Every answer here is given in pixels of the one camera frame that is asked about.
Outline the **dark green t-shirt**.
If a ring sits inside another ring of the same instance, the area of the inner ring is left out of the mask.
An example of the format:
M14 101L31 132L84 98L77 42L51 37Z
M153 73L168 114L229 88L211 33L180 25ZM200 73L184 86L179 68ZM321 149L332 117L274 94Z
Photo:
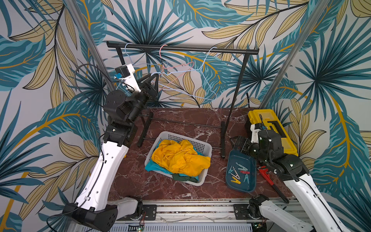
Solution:
M190 181L190 182L193 182L193 183L198 182L198 179L196 177L190 177L190 176L187 176L187 175L172 174L172 178L176 181L182 181L182 182L186 182L186 181Z

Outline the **mint white clothespin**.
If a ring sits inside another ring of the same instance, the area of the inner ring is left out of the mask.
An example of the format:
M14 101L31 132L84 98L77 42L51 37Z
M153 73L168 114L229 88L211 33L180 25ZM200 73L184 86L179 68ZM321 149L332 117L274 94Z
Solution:
M240 171L248 171L248 169L246 167L244 167L243 165L239 164L236 162L236 165L239 166L238 170Z

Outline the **yellow t-shirt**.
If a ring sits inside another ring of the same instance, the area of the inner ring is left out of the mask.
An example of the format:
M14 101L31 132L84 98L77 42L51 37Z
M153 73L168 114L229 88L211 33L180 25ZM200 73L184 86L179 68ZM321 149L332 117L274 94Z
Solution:
M161 141L153 152L151 160L173 174L189 177L198 176L211 165L211 158L198 154L188 140Z

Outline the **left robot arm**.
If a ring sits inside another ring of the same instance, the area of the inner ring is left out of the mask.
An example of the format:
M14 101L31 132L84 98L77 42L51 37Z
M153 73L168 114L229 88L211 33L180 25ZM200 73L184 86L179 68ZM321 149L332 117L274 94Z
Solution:
M134 67L127 64L116 68L115 79L131 90L127 96L121 90L111 91L103 107L108 114L108 125L102 136L100 156L91 177L75 202L64 206L54 218L67 217L92 230L108 232L117 219L129 217L143 219L143 203L135 197L125 197L113 204L108 195L118 168L127 156L137 133L136 119L147 102L158 95L158 74L147 74L140 79L134 76Z

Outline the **yellow clothespin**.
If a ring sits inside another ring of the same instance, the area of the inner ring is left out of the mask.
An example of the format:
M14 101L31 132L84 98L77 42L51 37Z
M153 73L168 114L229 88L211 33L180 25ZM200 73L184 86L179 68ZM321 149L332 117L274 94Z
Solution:
M238 185L241 184L240 180L236 179L235 177L232 178L231 182L235 183L235 184L238 184Z

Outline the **pink wire hanger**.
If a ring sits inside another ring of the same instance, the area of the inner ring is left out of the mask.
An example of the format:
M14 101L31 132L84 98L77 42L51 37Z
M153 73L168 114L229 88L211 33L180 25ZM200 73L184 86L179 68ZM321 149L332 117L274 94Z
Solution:
M164 46L167 46L166 44L162 45L159 49L159 57L160 57L160 60L161 60L161 64L160 64L160 71L159 72L154 72L153 74L159 74L159 76L161 76L162 74L164 75L168 75L167 74L167 70L168 69L176 69L178 67L183 67L183 66L189 66L191 65L191 67L189 68L189 70L191 70L193 67L194 67L194 64L195 62L191 61L189 63L186 63L186 64L180 64L180 65L177 65L177 66L169 66L167 67L168 63L167 62L164 62L163 59L162 59L162 56L161 56L161 50Z

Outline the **beige pink clothespin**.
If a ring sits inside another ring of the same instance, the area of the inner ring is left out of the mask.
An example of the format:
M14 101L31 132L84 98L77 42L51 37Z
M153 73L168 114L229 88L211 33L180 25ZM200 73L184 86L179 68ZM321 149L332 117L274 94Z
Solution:
M240 180L240 176L239 176L238 172L236 171L236 169L233 169L232 176L235 177L237 180Z

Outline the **turquoise printed t-shirt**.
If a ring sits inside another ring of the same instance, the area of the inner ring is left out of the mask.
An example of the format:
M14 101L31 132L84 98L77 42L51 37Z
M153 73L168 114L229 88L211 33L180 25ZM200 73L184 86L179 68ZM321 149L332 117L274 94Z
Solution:
M163 172L165 174L169 174L172 177L172 172L168 171L167 169L159 166L157 163L153 162L152 160L149 161L149 163L146 165L145 169L150 172L150 171L158 171L158 172Z

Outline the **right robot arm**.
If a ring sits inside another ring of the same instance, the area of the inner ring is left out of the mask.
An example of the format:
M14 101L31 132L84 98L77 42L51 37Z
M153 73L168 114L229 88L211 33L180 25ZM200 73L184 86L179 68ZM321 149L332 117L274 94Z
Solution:
M275 173L294 194L311 222L279 208L262 194L249 200L243 214L252 219L269 219L286 232L349 231L318 190L302 160L284 152L281 136L274 130L254 129L251 139L236 136L231 143L245 157L254 158Z

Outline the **pale blue wire hanger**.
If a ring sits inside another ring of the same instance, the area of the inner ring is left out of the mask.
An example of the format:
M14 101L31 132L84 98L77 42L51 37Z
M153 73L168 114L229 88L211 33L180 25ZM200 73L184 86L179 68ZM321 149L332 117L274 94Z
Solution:
M172 93L175 100L185 100L192 98L195 103L206 104L217 98L218 87L214 87L213 80L218 81L221 72L215 65L219 64L216 52L172 52L180 64L195 62L194 67L189 70L191 65L168 69L167 74L160 76L164 81L160 84L160 89L166 91L166 95L171 97Z

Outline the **light blue wire hanger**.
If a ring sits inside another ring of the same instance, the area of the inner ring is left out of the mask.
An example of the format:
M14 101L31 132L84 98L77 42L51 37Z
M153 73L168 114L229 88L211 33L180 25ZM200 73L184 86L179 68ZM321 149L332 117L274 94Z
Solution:
M144 74L164 71L164 60L160 56L159 48L151 48L146 44L126 43L124 56L128 58L135 68L135 74L142 77Z

